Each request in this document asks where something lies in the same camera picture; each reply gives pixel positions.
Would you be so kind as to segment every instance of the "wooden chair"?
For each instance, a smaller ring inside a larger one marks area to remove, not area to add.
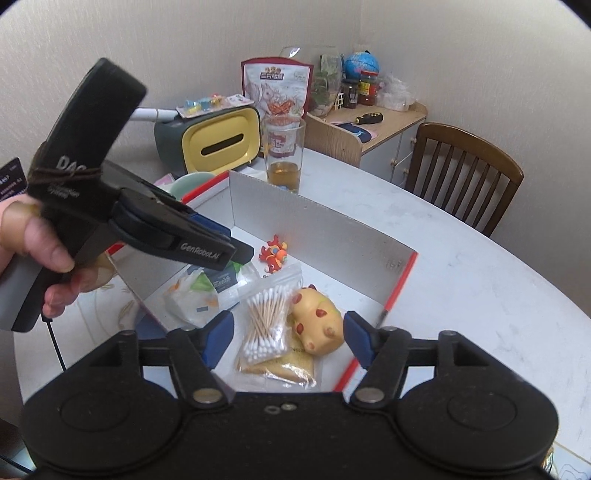
[[[485,227],[482,229],[483,235],[490,236],[493,230],[496,228],[499,221],[501,220],[501,217],[507,210],[507,207],[509,206],[511,200],[513,199],[513,196],[515,195],[515,192],[517,191],[517,188],[523,181],[523,171],[509,155],[507,155],[505,152],[503,152],[493,144],[487,142],[483,138],[477,137],[469,132],[466,132],[456,127],[452,127],[450,125],[425,123],[419,127],[417,132],[417,143],[414,148],[414,153],[411,159],[410,169],[408,172],[408,179],[405,185],[405,190],[408,190],[411,193],[414,193],[415,190],[428,140],[435,140],[437,142],[437,145],[435,146],[433,156],[431,157],[431,163],[428,166],[427,174],[425,176],[423,186],[421,187],[420,194],[418,194],[422,199],[425,199],[427,190],[429,188],[431,180],[433,179],[433,173],[435,172],[436,165],[439,161],[441,146],[443,144],[450,146],[445,156],[445,159],[443,160],[443,165],[441,167],[439,175],[437,176],[437,181],[435,183],[430,199],[426,199],[428,202],[434,205],[436,205],[436,201],[439,197],[441,187],[443,186],[444,181],[446,179],[450,163],[452,162],[452,155],[454,153],[454,150],[457,149],[458,151],[462,152],[457,162],[456,168],[453,172],[449,186],[447,187],[445,197],[443,198],[443,202],[441,203],[441,205],[437,205],[443,210],[446,210],[447,204],[449,203],[449,200],[452,197],[452,194],[454,193],[454,190],[457,185],[457,180],[460,177],[460,172],[466,161],[466,154],[468,153],[475,156],[472,160],[470,170],[462,184],[462,188],[451,211],[451,214],[453,216],[456,216],[456,213],[460,205],[466,197],[468,187],[472,182],[474,172],[476,171],[476,167],[478,166],[479,161],[482,160],[485,164],[484,168],[482,169],[482,173],[480,174],[478,183],[476,184],[472,196],[470,197],[466,209],[461,217],[462,222],[466,222],[466,220],[470,216],[470,213],[474,208],[474,205],[476,204],[478,197],[480,196],[482,187],[486,181],[486,177],[489,174],[489,170],[491,169],[491,167],[496,170],[496,175],[492,180],[490,188],[488,189],[488,192],[484,197],[484,200],[480,206],[480,209],[478,210],[478,213],[472,221],[472,227],[475,229],[477,229],[478,223],[482,219],[482,215],[485,213],[487,207],[491,203],[492,196],[499,185],[501,176],[504,175],[508,178],[509,182],[506,185],[505,190],[502,193],[501,198],[496,205],[496,208],[493,210],[491,217],[489,218]]]

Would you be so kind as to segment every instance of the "red toy figure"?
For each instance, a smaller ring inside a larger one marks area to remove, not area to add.
[[[280,242],[279,237],[275,235],[272,241],[267,242],[267,245],[269,248],[261,247],[259,258],[267,264],[265,272],[275,273],[281,270],[287,257],[287,244]]]

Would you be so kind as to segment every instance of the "screw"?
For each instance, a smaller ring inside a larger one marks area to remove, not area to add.
[[[363,403],[377,403],[382,401],[385,395],[379,388],[365,387],[355,391],[355,397]]]
[[[223,397],[222,392],[217,388],[200,388],[193,392],[193,400],[198,403],[209,405],[219,402]]]
[[[284,403],[281,406],[281,409],[284,411],[294,411],[295,409],[297,409],[297,405],[295,403]]]
[[[267,405],[263,410],[270,415],[279,415],[281,413],[281,409],[275,405]]]

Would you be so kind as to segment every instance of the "chair backrest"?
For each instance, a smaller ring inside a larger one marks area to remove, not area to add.
[[[417,179],[419,177],[419,172],[421,170],[421,164],[423,163],[423,158],[425,155],[425,149],[427,146],[428,140],[435,140],[437,145],[435,146],[435,150],[433,152],[433,156],[431,157],[431,162],[427,169],[427,174],[425,176],[423,185],[421,187],[420,192],[418,195],[425,199],[425,195],[427,194],[427,190],[429,189],[429,185],[433,179],[433,173],[435,172],[436,165],[439,161],[439,156],[441,153],[441,146],[442,145],[449,145],[449,149],[443,160],[443,165],[441,170],[439,171],[439,175],[437,176],[437,181],[434,185],[434,189],[430,195],[430,198],[426,200],[434,205],[436,205],[436,201],[439,197],[441,192],[441,187],[444,185],[447,172],[449,167],[452,163],[452,155],[455,151],[462,152],[460,155],[459,160],[457,161],[456,168],[454,169],[453,175],[451,177],[450,183],[447,187],[445,192],[445,197],[443,198],[443,202],[441,205],[438,205],[443,210],[446,210],[447,204],[449,203],[450,198],[452,197],[454,190],[457,186],[458,178],[460,177],[460,172],[462,171],[462,167],[466,161],[466,154],[470,154],[470,156],[474,155],[474,159],[469,167],[468,174],[461,186],[459,194],[457,195],[456,201],[453,205],[452,211],[450,212],[453,216],[456,216],[457,211],[459,210],[460,205],[464,201],[466,197],[466,193],[468,188],[472,182],[474,173],[480,161],[484,162],[484,168],[480,174],[480,178],[470,200],[466,206],[461,219],[463,222],[466,222],[480,193],[482,191],[482,187],[485,184],[486,178],[489,175],[489,171],[491,168],[496,170],[496,174],[492,183],[486,192],[486,195],[482,201],[480,209],[478,213],[473,218],[472,227],[477,228],[478,223],[482,219],[483,214],[485,213],[487,207],[490,205],[492,197],[495,193],[495,190],[499,186],[499,181],[501,180],[501,176],[504,175],[508,178],[508,183],[505,187],[504,192],[499,199],[499,202],[496,205],[496,208],[493,210],[488,222],[486,223],[485,227],[482,229],[482,234],[486,236],[490,236],[501,217],[507,210],[517,188],[523,181],[523,171],[519,167],[517,163],[505,152],[500,150],[498,147],[494,146],[490,142],[487,142],[483,138],[477,137],[472,135],[469,132],[466,132],[460,128],[452,127],[451,125],[444,125],[444,124],[435,124],[435,123],[425,123],[422,124],[417,132],[417,143],[414,148],[413,157],[411,159],[410,169],[408,172],[408,179],[405,185],[405,189],[411,193],[414,193],[415,187],[417,186]]]
[[[328,124],[320,118],[306,115],[304,146],[359,168],[361,142],[344,128]]]

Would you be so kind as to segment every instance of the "yellow toy pig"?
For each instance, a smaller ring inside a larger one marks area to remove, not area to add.
[[[326,355],[344,343],[343,317],[335,304],[314,285],[295,293],[291,299],[291,314],[295,332],[306,352]]]

